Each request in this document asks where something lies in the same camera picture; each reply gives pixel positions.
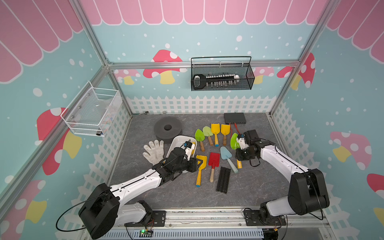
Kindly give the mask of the red trowel wooden handle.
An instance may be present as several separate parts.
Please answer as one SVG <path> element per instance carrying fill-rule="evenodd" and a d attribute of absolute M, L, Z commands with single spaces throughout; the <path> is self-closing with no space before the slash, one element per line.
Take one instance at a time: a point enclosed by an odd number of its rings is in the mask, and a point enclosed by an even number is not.
<path fill-rule="evenodd" d="M 220 165 L 220 154 L 210 153 L 209 166 L 211 166 L 210 182 L 214 182 L 215 168 Z"/>

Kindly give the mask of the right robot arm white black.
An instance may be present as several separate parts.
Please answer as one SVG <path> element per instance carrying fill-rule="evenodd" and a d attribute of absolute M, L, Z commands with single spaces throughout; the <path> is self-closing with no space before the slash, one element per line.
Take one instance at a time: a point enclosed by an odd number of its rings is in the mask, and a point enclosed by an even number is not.
<path fill-rule="evenodd" d="M 234 134 L 231 146 L 239 161 L 263 160 L 278 170 L 289 182 L 286 197 L 260 205 L 263 221 L 284 215 L 312 214 L 323 212 L 330 206 L 324 174 L 318 169 L 309 169 L 281 152 L 275 143 L 260 138 L 257 131 Z"/>

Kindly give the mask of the light blue plastic shovel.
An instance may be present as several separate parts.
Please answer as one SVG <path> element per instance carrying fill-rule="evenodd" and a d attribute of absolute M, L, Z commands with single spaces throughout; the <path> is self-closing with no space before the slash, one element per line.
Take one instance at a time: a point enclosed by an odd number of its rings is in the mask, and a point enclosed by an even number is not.
<path fill-rule="evenodd" d="M 221 158 L 223 160 L 227 160 L 228 161 L 232 171 L 235 174 L 237 174 L 239 171 L 238 171 L 237 167 L 234 165 L 234 163 L 231 160 L 232 154 L 231 154 L 231 152 L 225 146 L 220 147 L 220 155 L 221 155 Z"/>

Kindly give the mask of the yellow plastic shovel blue cap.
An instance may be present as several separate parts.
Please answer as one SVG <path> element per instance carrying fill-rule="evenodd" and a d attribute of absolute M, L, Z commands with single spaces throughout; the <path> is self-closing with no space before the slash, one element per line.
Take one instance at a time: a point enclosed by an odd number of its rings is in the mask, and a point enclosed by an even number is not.
<path fill-rule="evenodd" d="M 213 135 L 215 136 L 215 146 L 219 147 L 219 139 L 218 134 L 221 132 L 220 124 L 211 124 L 211 130 Z"/>

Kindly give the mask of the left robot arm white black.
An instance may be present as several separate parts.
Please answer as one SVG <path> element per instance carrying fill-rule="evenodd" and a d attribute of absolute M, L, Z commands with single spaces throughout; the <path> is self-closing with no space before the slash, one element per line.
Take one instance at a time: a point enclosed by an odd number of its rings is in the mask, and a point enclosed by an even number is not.
<path fill-rule="evenodd" d="M 138 201 L 127 209 L 123 206 L 137 196 L 175 180 L 183 172 L 198 171 L 201 164 L 201 160 L 191 157 L 190 151 L 176 147 L 167 158 L 159 160 L 138 177 L 117 185 L 98 185 L 79 210 L 79 217 L 93 240 L 115 226 L 144 223 L 152 211 L 146 202 Z"/>

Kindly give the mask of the bright green trowel wooden handle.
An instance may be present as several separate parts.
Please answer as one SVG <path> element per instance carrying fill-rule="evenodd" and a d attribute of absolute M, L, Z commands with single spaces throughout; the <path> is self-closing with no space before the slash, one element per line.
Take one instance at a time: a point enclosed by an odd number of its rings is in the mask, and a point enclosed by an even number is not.
<path fill-rule="evenodd" d="M 203 141 L 205 140 L 205 136 L 204 136 L 203 131 L 200 129 L 197 129 L 195 132 L 195 138 L 200 144 L 201 151 L 205 152 L 205 147 L 204 147 L 204 143 L 203 143 Z"/>

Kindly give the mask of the green plastic shovel yellow handle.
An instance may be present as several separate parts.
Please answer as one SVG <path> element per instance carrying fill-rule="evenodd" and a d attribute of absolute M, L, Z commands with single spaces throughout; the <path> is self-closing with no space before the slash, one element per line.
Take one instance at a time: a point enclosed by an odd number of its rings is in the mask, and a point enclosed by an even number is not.
<path fill-rule="evenodd" d="M 231 148 L 232 148 L 233 150 L 235 150 L 235 151 L 236 151 L 237 149 L 240 149 L 240 148 L 241 148 L 241 147 L 240 147 L 240 144 L 238 143 L 238 134 L 237 134 L 237 133 L 234 133 L 234 134 L 232 135 L 232 137 L 231 137 Z M 237 168 L 238 168 L 238 169 L 242 169 L 242 168 L 243 168 L 243 166 L 242 166 L 242 162 L 239 161 L 237 155 L 236 155 L 236 159 L 237 159 Z"/>

